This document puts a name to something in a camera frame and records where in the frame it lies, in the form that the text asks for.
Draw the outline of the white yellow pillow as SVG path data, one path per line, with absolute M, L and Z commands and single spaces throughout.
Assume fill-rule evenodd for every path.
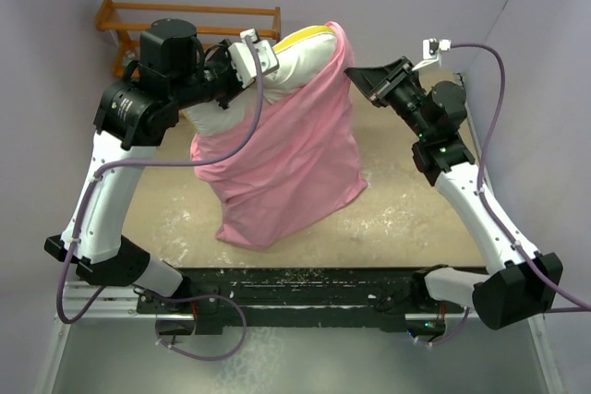
M 306 86 L 331 60 L 337 46 L 335 31 L 315 25 L 295 31 L 273 46 L 279 68 L 263 79 L 264 104 L 274 105 Z M 183 111 L 185 118 L 202 136 L 228 131 L 255 110 L 257 88 L 250 86 L 223 109 L 211 101 Z

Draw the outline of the pink satin pillowcase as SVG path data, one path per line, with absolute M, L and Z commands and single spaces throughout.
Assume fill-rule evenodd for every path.
M 346 207 L 367 186 L 344 72 L 354 52 L 338 23 L 324 25 L 337 37 L 332 60 L 299 91 L 263 103 L 252 138 L 235 156 L 195 170 L 220 200 L 215 236 L 222 242 L 265 249 Z

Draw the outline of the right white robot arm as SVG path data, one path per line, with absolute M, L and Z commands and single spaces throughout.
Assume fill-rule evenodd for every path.
M 344 72 L 372 105 L 393 109 L 416 135 L 416 168 L 458 214 L 485 261 L 484 274 L 446 265 L 421 269 L 410 292 L 412 305 L 431 312 L 442 302 L 458 304 L 475 310 L 493 330 L 547 313 L 563 265 L 520 232 L 479 177 L 459 132 L 467 117 L 463 88 L 441 81 L 425 90 L 405 57 Z

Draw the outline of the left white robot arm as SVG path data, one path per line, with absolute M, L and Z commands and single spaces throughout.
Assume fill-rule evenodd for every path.
M 45 251 L 71 260 L 89 284 L 136 286 L 158 293 L 170 313 L 187 308 L 189 282 L 123 234 L 129 205 L 144 168 L 153 165 L 165 133 L 181 110 L 230 101 L 258 74 L 255 30 L 239 42 L 223 40 L 203 48 L 196 27 L 182 19 L 159 19 L 139 35 L 139 59 L 107 88 L 93 124 L 91 162 L 75 213 L 64 231 L 50 236 Z

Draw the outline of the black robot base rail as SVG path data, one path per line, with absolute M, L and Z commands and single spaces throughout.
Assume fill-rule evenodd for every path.
M 443 318 L 461 314 L 423 294 L 414 268 L 185 268 L 201 301 L 168 304 L 141 295 L 138 311 L 179 316 L 179 331 L 216 335 L 226 327 L 376 328 L 444 332 Z

